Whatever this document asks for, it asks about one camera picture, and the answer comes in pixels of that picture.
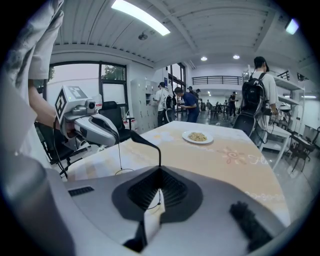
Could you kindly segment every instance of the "white plate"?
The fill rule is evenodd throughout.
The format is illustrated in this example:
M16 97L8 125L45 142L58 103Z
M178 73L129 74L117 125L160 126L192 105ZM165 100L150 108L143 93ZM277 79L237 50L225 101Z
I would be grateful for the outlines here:
M204 136L206 136L206 140L205 141L195 141L195 140L189 139L188 136L190 133L202 133ZM191 143L195 143L195 144L208 144L214 140L214 138L209 133L207 133L205 131L200 131L200 130L187 130L182 133L182 138L184 138L187 142L191 142Z

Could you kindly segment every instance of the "ceiling light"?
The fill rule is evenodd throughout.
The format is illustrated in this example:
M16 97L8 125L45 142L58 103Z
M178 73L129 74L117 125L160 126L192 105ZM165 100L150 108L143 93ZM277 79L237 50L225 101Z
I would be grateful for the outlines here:
M154 17L152 17L150 14L146 13L144 10L141 10L140 8L134 6L131 3L128 3L123 0L116 0L114 4L111 6L111 8L135 17L136 19L149 25L154 30L158 31L163 36L170 33L170 31L159 21L157 21Z
M291 21L289 22L289 24L285 27L285 30L293 35L294 33L296 33L297 29L299 28L298 23L296 22L296 20L293 18L291 19Z
M308 99L315 99L316 98L316 96L313 96L313 95L306 95L306 96L301 96L302 98L304 97L304 98L308 98Z

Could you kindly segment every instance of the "floor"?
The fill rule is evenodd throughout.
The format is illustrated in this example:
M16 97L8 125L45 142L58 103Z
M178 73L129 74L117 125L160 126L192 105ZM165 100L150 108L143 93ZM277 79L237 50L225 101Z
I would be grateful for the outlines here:
M186 114L179 114L178 121L186 121ZM220 125L221 127L232 127L233 117L223 120L223 114L219 114L218 119L208 118L208 112L201 112L197 123L205 125ZM263 149L262 154L268 160L270 166L276 161L278 151ZM310 161L306 161L303 172L303 160L300 160L295 170L292 172L295 159L284 156L276 166L274 173L282 188L283 195L289 210L291 222L301 217L314 202L320 190L320 157L319 151L314 150L309 156Z

